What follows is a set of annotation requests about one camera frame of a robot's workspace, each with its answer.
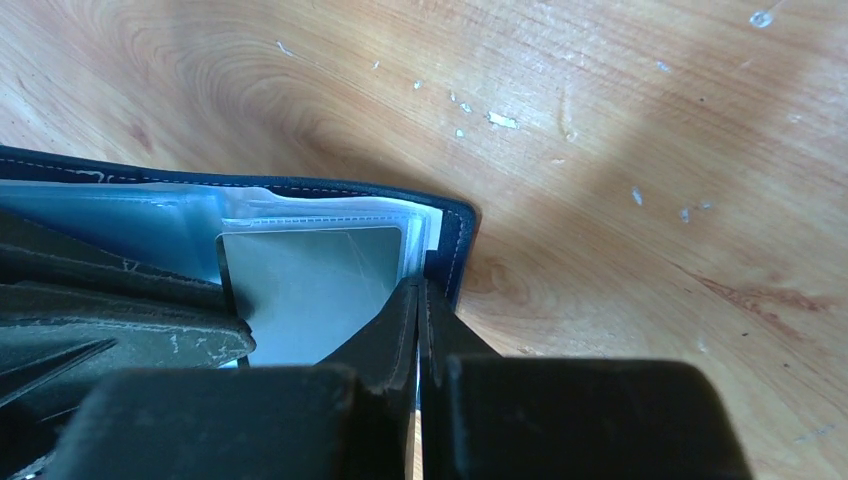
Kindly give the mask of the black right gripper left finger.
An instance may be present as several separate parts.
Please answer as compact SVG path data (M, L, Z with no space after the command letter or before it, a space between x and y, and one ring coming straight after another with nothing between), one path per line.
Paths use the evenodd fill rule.
M313 366L132 369L101 381L50 479L409 479L420 283Z

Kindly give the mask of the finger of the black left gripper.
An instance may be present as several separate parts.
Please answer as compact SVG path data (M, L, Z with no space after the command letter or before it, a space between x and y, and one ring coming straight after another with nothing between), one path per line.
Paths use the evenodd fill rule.
M1 281L60 285L129 298L228 310L221 286L104 251L3 210Z
M1 287L1 471L34 474L103 377L129 368L217 368L251 353L241 319L215 311L22 282Z

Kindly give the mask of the blue leather card holder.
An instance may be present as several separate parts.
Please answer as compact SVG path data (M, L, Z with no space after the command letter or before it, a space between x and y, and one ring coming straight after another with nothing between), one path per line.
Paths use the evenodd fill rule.
M223 234L396 227L397 284L426 277L456 304L477 220L465 202L390 186L155 170L7 146L1 207L109 253L215 283L235 312L222 280Z

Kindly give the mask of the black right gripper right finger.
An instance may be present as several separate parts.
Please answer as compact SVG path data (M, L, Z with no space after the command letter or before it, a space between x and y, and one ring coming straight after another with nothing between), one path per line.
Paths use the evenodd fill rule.
M722 400L696 367L498 354L419 290L428 479L748 479Z

